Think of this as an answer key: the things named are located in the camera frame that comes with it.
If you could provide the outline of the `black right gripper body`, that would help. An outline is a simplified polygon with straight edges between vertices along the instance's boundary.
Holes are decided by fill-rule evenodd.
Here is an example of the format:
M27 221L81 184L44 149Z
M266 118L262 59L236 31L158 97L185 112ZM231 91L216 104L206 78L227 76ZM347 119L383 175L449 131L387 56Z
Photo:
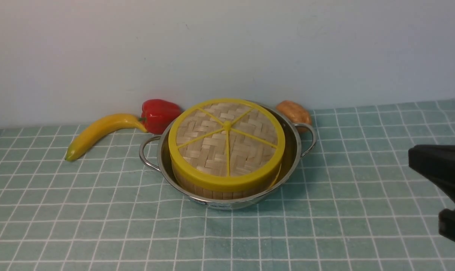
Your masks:
M415 145L408 150L408 165L455 204L455 145ZM455 208L439 212L438 233L455 242Z

